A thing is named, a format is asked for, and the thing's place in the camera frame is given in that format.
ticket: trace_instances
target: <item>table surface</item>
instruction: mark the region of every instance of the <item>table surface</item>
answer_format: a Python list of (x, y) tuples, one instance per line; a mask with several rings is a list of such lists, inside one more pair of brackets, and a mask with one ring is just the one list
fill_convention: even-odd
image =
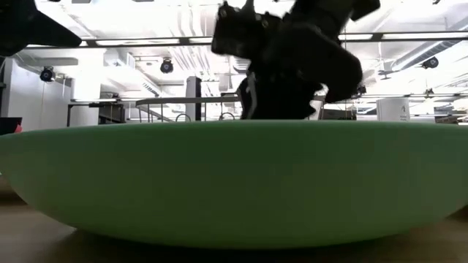
[(362, 243), (291, 251), (170, 248), (100, 237), (0, 199), (3, 263), (120, 262), (468, 262), (468, 209), (431, 226)]

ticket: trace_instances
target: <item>green bowl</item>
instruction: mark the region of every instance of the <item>green bowl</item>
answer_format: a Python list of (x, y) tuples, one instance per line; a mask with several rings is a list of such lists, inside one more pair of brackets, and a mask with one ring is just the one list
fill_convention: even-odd
[(222, 121), (0, 137), (0, 171), (70, 226), (198, 248), (301, 248), (438, 221), (468, 200), (468, 129)]

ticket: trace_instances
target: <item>ductwork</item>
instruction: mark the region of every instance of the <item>ductwork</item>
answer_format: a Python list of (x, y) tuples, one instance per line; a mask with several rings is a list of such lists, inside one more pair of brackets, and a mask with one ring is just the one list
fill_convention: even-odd
[[(468, 17), (451, 26), (448, 31), (463, 31), (468, 29)], [(448, 48), (460, 43), (461, 40), (426, 42), (420, 47), (402, 56), (391, 64), (391, 71), (401, 71), (411, 66), (422, 64)]]

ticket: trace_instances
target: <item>desk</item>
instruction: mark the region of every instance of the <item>desk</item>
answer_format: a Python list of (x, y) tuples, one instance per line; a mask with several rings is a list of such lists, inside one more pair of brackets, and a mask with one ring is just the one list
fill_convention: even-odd
[(100, 237), (60, 224), (23, 203), (0, 200), (0, 262), (468, 262), (468, 209), (431, 226), (362, 243), (292, 251), (209, 251)]

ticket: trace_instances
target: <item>red object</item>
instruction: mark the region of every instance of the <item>red object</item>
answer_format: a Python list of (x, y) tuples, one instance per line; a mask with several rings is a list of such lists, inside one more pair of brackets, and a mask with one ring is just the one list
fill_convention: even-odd
[(18, 125), (16, 126), (15, 133), (20, 133), (20, 132), (22, 132), (22, 131), (23, 131), (23, 128), (21, 127), (20, 124), (18, 124)]

